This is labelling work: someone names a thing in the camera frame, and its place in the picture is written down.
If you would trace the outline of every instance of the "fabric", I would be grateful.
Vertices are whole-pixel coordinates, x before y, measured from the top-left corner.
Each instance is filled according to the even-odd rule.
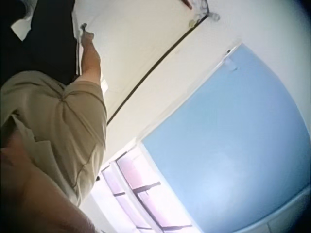
[[[11,29],[15,21],[24,17],[23,3],[9,3],[8,8],[1,9],[1,86],[27,70],[43,72],[65,85],[71,83],[77,73],[77,41],[72,23],[75,1],[39,0],[24,41]]]
[[[87,81],[65,86],[38,71],[21,72],[1,89],[1,132],[9,132],[12,122],[33,163],[79,205],[93,187],[104,156],[101,87]]]

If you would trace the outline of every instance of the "ceiling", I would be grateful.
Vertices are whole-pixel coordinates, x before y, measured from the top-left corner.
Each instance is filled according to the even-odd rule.
[[[190,29],[200,10],[181,0],[80,0],[78,25],[87,23],[102,59],[108,119],[159,58]]]

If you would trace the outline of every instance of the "window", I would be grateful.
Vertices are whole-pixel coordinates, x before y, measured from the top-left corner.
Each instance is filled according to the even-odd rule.
[[[102,175],[124,212],[142,233],[199,233],[173,192],[161,182],[138,146]]]

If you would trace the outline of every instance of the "light blue wall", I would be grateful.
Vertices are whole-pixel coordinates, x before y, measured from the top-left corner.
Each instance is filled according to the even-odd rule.
[[[246,227],[310,183],[310,138],[289,93],[245,46],[230,59],[237,70],[222,65],[143,140],[207,233]]]

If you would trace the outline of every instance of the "beige shirt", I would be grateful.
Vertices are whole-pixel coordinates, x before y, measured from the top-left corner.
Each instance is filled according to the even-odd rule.
[[[1,89],[1,139],[16,125],[32,162],[79,205],[102,165],[106,109],[101,87],[65,86],[38,71],[13,76]]]

